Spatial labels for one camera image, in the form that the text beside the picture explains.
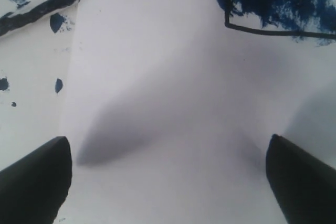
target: black marker line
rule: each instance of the black marker line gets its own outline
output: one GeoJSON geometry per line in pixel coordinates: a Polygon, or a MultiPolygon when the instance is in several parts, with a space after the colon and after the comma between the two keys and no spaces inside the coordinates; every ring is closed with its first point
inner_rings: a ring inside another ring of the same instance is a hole
{"type": "Polygon", "coordinates": [[[230,23],[230,13],[233,9],[232,0],[225,0],[225,6],[227,11],[225,12],[224,24],[229,29],[234,29],[237,31],[243,31],[250,34],[266,35],[266,36],[292,36],[292,37],[309,37],[309,38],[321,38],[321,39],[335,39],[336,34],[324,34],[324,33],[314,33],[309,31],[266,31],[261,29],[249,28],[244,26],[239,26],[230,23]]]}
{"type": "Polygon", "coordinates": [[[75,1],[79,0],[47,0],[27,13],[18,14],[13,17],[4,16],[0,18],[0,36],[8,33],[9,31],[13,31],[33,23],[58,9],[68,7],[75,1]]]}

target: white paper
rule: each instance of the white paper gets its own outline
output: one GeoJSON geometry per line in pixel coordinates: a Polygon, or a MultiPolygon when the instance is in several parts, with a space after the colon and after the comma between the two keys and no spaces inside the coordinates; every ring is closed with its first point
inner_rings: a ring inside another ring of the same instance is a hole
{"type": "Polygon", "coordinates": [[[216,0],[82,0],[61,122],[74,177],[60,216],[286,223],[267,146],[277,133],[333,164],[335,49],[227,29],[216,0]]]}

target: white surface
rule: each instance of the white surface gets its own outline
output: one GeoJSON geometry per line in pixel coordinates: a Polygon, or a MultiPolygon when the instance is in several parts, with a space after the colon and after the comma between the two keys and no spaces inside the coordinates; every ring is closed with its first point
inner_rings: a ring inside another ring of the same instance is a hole
{"type": "Polygon", "coordinates": [[[227,29],[216,0],[83,0],[61,121],[74,177],[59,216],[286,223],[266,149],[282,134],[333,164],[335,49],[227,29]]]}
{"type": "MultiPolygon", "coordinates": [[[[9,0],[0,5],[3,13],[16,8],[9,0]]],[[[76,13],[77,6],[61,12],[73,22],[76,13]]],[[[0,91],[0,170],[58,135],[64,90],[56,94],[55,82],[67,85],[73,34],[74,29],[54,34],[43,18],[0,37],[0,78],[9,82],[0,91]]]]}

